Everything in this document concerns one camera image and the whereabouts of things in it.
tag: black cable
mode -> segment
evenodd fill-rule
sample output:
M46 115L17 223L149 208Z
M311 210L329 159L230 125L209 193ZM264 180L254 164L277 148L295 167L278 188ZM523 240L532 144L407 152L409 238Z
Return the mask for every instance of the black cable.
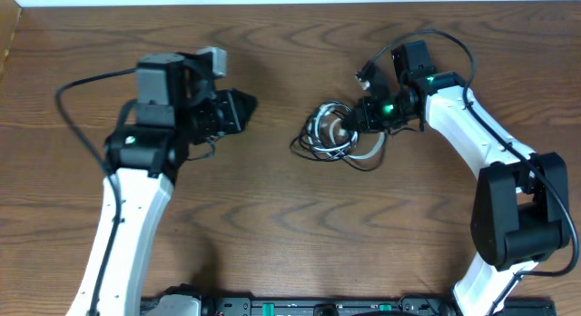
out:
M402 127L401 129L396 130L395 132L391 133L391 136L394 136L402 131L411 131L411 132L417 132L418 130L410 128L408 126Z
M120 127L125 125L125 121L127 121L127 116L129 116L129 113L135 107L136 104L137 99L132 99L125 103L123 107L121 107L121 110L119 111L119 116L117 116L117 125L115 126L115 129L119 129Z
M94 284L93 297L91 298L91 305L89 307L89 311L87 312L87 314L90 316L96 316L98 314L97 303L99 302L99 291L101 290L101 285L103 284L105 269L107 267L107 262L109 261L109 257L111 255L111 249L113 248L113 242L115 240L115 235L117 233L117 229L119 228L119 222L121 220L121 205L122 205L121 193L119 187L114 182L113 179L114 174L112 170L101 158L101 155L99 154L99 152L97 152L97 149L93 146L89 139L84 135L83 131L81 131L81 128L79 128L79 126L74 123L73 119L71 119L71 116L69 116L68 112L66 112L66 110L64 109L62 96L67 89L70 89L77 85L88 84L93 81L107 79L119 75L131 74L133 72L135 72L134 68L122 70L119 72L112 72L109 74L92 76L90 78L86 78L83 80L77 80L60 87L56 91L56 94L54 96L54 101L56 103L56 109L58 110L58 113L61 115L64 122L67 124L68 128L71 129L71 131L73 131L73 133L76 135L79 141L89 151L89 153L91 153L91 156L97 161L105 177L107 178L107 181L111 185L111 188L113 190L113 196L115 198L115 216L113 217L113 227L111 229L111 234L109 235L109 240L107 241L107 246L105 247L105 252L103 254L103 261L101 262L101 267L99 268L99 273L97 274L97 279Z
M464 89L462 90L462 100L464 102L464 105L466 106L466 108L468 109L470 114L474 117L474 119L477 120L477 122L480 123L480 125L482 125L482 127L484 127L490 133L490 135L492 135L507 151L509 151L510 153L515 155L516 158L518 158L518 160L520 162L522 162L524 165L526 165L530 169L530 171L536 176L536 178L545 186L545 188L547 188L547 191L553 196L553 198L555 198L556 203L558 204L558 206L561 210L561 213L563 213L563 215L565 216L567 226L569 227L569 230L571 231L571 241L572 241L573 252L571 254L571 260L569 261L569 264L565 268L563 268L562 270L554 271L554 272L539 272L539 271L516 272L513 276L513 279L508 284L508 286L502 291L502 293L497 297L497 299L495 301L493 301L493 306L490 309L490 311L488 312L488 315L493 315L494 309L496 308L496 306L498 306L498 304L508 296L508 294L512 290L512 287L514 287L514 285L516 285L519 281L521 281L523 276L530 275L530 276L542 276L542 277L557 277L557 276L566 275L566 274L570 273L573 269L575 269L575 267L579 261L579 239L577 236L575 224L573 223L573 220L571 219L571 215L569 214L567 208L565 207L565 204L563 203L563 200L559 196L559 194L556 191L553 184L531 162L529 162L528 159L525 158L525 156L523 156L516 149L514 149L510 143L507 143L500 135L498 135L498 133L496 133L490 127L490 125L488 125L484 120L482 120L480 115L478 115L474 111L474 108L472 107L472 103L468 100L468 88L470 87L470 85L474 81L474 78L476 77L477 65L476 65L476 61L474 59L474 55L470 52L470 50L468 49L468 47L466 47L465 44L463 44L461 41L459 41L457 38L453 37L452 35L449 35L449 34L444 33L442 31L435 30L435 29L427 29L427 30L422 30L420 32L410 33L410 34L400 36L399 38L394 40L391 44L382 48L372 58L371 62L375 62L375 60L377 60L384 52L386 52L388 49L390 49L390 47L401 42L402 40L407 39L407 38L414 36L414 35L425 35L425 34L435 34L435 35L444 36L447 39L451 40L452 42L456 43L458 46L460 46L460 48L462 48L462 50L464 50L464 52L468 56L468 59L470 60L470 67L471 67L470 77L468 78L468 81L466 82L466 84L464 85Z

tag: cable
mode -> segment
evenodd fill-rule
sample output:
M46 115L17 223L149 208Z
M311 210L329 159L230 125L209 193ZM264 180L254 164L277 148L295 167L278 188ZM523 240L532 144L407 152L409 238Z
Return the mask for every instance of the cable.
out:
M198 157L187 158L186 161L192 162L192 161L198 161L198 160L201 160L201 159L206 159L206 158L213 157L216 154L216 141L213 140L212 138L208 138L206 140L206 142L210 145L210 151L209 152L207 152L207 153L205 153L203 155L200 155Z
M369 153L353 155L359 143L359 133L339 132L336 138L335 126L351 112L346 104L330 101L319 106L307 118L299 135L290 142L290 150L301 158L316 162L343 161L350 167L363 172L376 170L383 162L387 135L380 133L378 141ZM364 167L359 161L367 160L380 153L379 161L372 167Z
M56 109L58 110L58 113L61 115L64 122L67 124L68 128L71 129L71 131L73 131L73 133L76 135L76 137L79 139L79 141L83 144L84 148L86 148L89 151L89 153L91 153L91 156L97 161L97 163L101 167L101 170L103 171L105 177L107 178L107 181L111 185L111 188L113 190L113 196L115 198L115 216L113 217L113 227L111 229L111 234L109 235L109 240L107 241L107 246L105 247L105 252L103 254L103 261L101 262L101 267L99 268L99 272L97 274L97 280L95 281L95 284L94 284L93 297L91 298L91 305L89 307L89 311L87 312L87 314L90 316L98 315L97 303L99 302L99 291L101 290L101 285L103 284L103 277L105 274L105 269L107 267L107 262L109 261L109 257L111 255L111 249L113 248L113 242L115 240L115 235L117 233L117 229L119 228L119 222L121 220L121 205L122 205L121 192L120 192L119 187L117 185L115 185L115 182L113 179L114 174L113 174L112 170L108 167L106 162L101 158L101 155L99 154L99 152L97 152L96 148L89 141L89 139L84 135L83 131L81 131L81 129L78 127L78 125L76 125L74 123L73 119L71 119L71 116L69 116L68 112L66 112L66 110L64 109L62 96L63 96L63 93L67 89L70 89L70 88L75 87L77 85L88 84L88 83L93 82L93 81L107 79L107 78L125 75L125 74L131 74L133 72L135 72L134 68L122 70L119 72L112 72L109 74L92 76L90 78L86 78L83 80L77 80L77 81L71 82L69 84L63 85L62 87L60 87L56 91L56 94L54 95L54 101L56 103Z
M476 64L476 61L474 59L474 55L470 52L470 50L468 49L468 47L466 47L465 44L463 44L461 41L459 41L457 38L453 37L452 35L449 35L449 34L444 33L442 31L435 30L435 29L427 29L427 30L422 30L422 31L416 32L416 33L405 34L405 35L402 35L402 36L396 38L391 44L383 47L372 58L371 62L375 62L383 53L385 53L388 49L390 49L395 44L401 42L402 40L407 39L407 38L414 36L414 35L426 35L426 34L435 34L435 35L444 36L447 39L451 40L452 42L456 43L458 46L460 46L460 48L462 48L462 50L464 50L464 52L468 56L468 59L470 60L470 68L471 68L470 77L468 78L468 80L467 80L467 82L464 85L464 88L462 90L462 100L464 102L464 105L466 106L466 108L470 112L470 114L474 117L474 119L477 120L477 122L480 125L482 125L482 127L485 128L490 133L490 135L492 135L507 151L509 151L510 153L515 155L516 158L518 158L518 160L520 162L522 162L524 165L526 165L530 169L530 171L536 176L536 178L545 186L545 188L547 188L547 191L553 196L553 198L555 198L556 203L558 204L558 206L561 210L561 213L563 213L563 215L565 216L565 221L567 223L567 226L569 227L569 230L571 231L571 241L572 241L573 252L571 254L571 260L569 261L569 264L560 271L553 271L553 272L520 271L520 272L516 272L513 276L513 279L508 284L508 286L501 292L501 294L498 296L498 298L492 302L493 306L491 307L490 311L488 312L488 315L491 316L494 314L494 309L496 308L496 306L498 306L498 304L508 296L508 294L510 293L512 288L519 281L522 280L523 276L530 275L530 276L541 276L541 277L557 277L557 276L566 275L566 274L570 273L573 269L575 269L575 267L579 261L579 239L577 236L575 224L573 223L573 220L571 219L571 215L569 214L567 208L565 207L565 204L563 203L563 200L559 196L559 194L556 191L553 184L549 180L547 180L547 178L527 158L525 158L525 156L523 156L516 149L514 149L510 143L507 143L500 135L498 135L498 133L496 133L480 117L480 115L478 115L478 113L476 113L474 111L474 108L472 107L472 103L468 100L468 88L470 87L470 85L474 81L474 78L476 77L477 64Z

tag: small metal part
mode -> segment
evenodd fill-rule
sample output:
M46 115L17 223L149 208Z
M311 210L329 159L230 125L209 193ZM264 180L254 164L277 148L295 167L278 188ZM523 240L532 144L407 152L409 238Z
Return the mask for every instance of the small metal part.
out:
M204 47L196 52L196 54L212 54L212 73L216 78L226 76L226 59L228 54L225 50L218 47Z
M369 89L369 87L371 86L371 84L369 84L369 81L363 81L361 79L359 79L356 75L355 75L355 80L357 80L357 83L361 86L361 89L367 91Z

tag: green connector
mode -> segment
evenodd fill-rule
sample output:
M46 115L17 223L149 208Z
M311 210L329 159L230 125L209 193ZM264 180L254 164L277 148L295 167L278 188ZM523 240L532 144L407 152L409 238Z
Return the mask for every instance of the green connector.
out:
M380 311L391 311L391 305L384 303L379 306Z
M262 316L274 316L274 303L262 304Z

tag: wood grain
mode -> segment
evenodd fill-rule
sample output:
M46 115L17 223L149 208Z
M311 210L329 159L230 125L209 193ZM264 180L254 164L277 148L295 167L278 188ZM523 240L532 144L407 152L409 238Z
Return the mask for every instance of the wood grain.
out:
M0 79L10 52L16 24L20 17L20 5L14 0L0 0Z
M480 102L538 152L567 162L581 218L581 3L173 6L25 9L0 86L0 314L63 314L83 276L102 175L54 108L54 89L133 65L143 54L228 50L220 87L256 95L248 131L213 159L183 166L158 230L145 295L193 282L257 296L444 292L474 255L476 181L436 132L389 141L385 164L358 173L288 151L320 102L362 95L353 73L397 35L435 27L478 59ZM467 71L429 38L441 70ZM386 70L392 72L389 61ZM134 77L75 88L67 108L95 143L135 96ZM192 148L192 153L205 147ZM558 252L544 270L561 267ZM581 312L581 272L527 279L517 294Z

